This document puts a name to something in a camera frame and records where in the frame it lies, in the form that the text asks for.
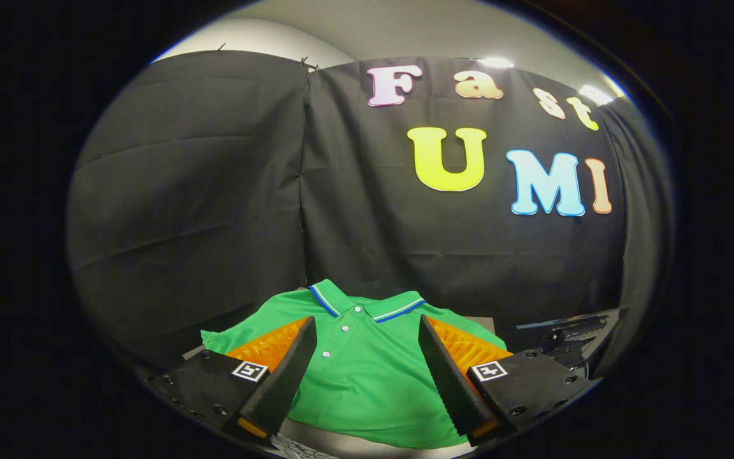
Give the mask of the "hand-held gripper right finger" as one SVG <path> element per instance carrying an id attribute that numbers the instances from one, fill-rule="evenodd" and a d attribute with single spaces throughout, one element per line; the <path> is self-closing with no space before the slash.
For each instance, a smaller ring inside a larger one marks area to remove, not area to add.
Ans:
<path id="1" fill-rule="evenodd" d="M 417 342 L 452 424 L 477 448 L 533 429 L 596 386 L 537 349 L 504 351 L 430 316 Z"/>

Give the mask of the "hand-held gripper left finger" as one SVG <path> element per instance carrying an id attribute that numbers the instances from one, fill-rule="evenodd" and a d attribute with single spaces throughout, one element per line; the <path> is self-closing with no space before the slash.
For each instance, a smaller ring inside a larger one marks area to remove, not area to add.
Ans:
<path id="1" fill-rule="evenodd" d="M 226 354 L 198 352 L 150 386 L 213 433 L 271 447 L 316 350 L 315 319 L 304 317 Z"/>

